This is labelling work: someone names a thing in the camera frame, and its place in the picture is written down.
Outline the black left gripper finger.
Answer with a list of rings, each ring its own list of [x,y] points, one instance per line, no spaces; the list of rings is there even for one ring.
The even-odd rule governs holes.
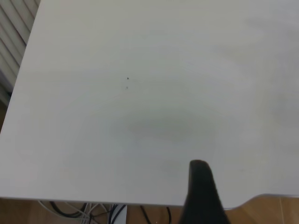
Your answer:
[[[211,168],[205,161],[192,160],[190,162],[188,192],[179,223],[230,223],[221,204]]]

